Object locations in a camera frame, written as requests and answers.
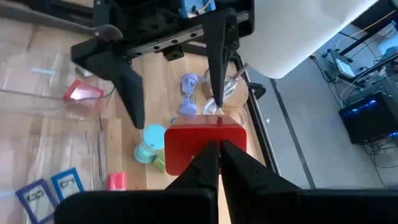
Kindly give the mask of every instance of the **green object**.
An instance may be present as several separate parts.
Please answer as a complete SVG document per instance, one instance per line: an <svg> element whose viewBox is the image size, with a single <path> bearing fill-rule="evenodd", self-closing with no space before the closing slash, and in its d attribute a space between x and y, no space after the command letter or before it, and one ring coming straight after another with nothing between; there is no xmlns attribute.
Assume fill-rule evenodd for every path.
<svg viewBox="0 0 398 224"><path fill-rule="evenodd" d="M156 169L158 169L161 172L164 172L166 170L164 150L159 151L155 161L152 164L156 167Z"/></svg>

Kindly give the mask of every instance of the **transparent tray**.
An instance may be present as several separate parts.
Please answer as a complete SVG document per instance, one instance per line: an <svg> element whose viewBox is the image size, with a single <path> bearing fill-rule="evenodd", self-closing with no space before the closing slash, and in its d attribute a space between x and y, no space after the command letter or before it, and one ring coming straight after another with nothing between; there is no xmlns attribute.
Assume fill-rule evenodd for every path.
<svg viewBox="0 0 398 224"><path fill-rule="evenodd" d="M89 37L1 18L0 29L0 223L30 223L16 191L36 180L57 203L50 178L71 168L84 190L103 188L100 114L114 87L71 63L70 47ZM75 80L103 96L64 100Z"/></svg>

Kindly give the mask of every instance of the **robotic arm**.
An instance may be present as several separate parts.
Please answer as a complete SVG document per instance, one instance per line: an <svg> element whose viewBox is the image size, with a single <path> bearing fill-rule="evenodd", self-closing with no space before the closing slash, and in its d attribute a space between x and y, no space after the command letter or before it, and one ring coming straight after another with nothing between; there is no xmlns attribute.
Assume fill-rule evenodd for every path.
<svg viewBox="0 0 398 224"><path fill-rule="evenodd" d="M187 42L204 42L211 88L221 107L231 54L238 50L260 73L282 78L376 2L218 0L213 4L210 0L211 10L203 13L193 7L189 12L187 5L200 1L181 0L180 5L174 0L106 1L97 7L101 17L94 14L94 21L113 25L123 37L100 40L98 34L72 47L76 64L114 83L139 129L144 127L144 94L142 78L130 68L132 58L163 52L168 60L175 60L183 57ZM193 17L178 13L181 10Z"/></svg>
<svg viewBox="0 0 398 224"><path fill-rule="evenodd" d="M233 143L210 141L165 190L78 193L55 223L218 223L219 167L232 224L398 220L396 191L303 190Z"/></svg>

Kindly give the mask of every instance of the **black mount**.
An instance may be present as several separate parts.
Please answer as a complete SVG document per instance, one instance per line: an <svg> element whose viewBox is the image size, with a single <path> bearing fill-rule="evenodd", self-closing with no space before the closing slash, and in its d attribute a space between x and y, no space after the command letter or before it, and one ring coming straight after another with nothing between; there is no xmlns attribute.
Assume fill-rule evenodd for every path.
<svg viewBox="0 0 398 224"><path fill-rule="evenodd" d="M232 8L209 12L183 22L188 29L201 26L207 43L207 56L210 79L215 100L223 104L223 90L229 58L239 47L238 21ZM136 128L144 128L144 89L142 77L131 68L131 59L138 52L131 51L131 39L102 41L94 37L74 45L72 61L80 67L110 80L119 92L121 99Z"/></svg>

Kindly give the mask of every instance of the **blue light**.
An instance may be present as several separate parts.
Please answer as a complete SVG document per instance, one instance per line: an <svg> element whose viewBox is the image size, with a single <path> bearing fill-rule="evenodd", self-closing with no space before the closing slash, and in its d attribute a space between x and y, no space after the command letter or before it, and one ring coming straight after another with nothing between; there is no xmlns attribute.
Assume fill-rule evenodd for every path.
<svg viewBox="0 0 398 224"><path fill-rule="evenodd" d="M394 136L398 136L398 132L394 132L388 135L389 137L394 137Z"/></svg>

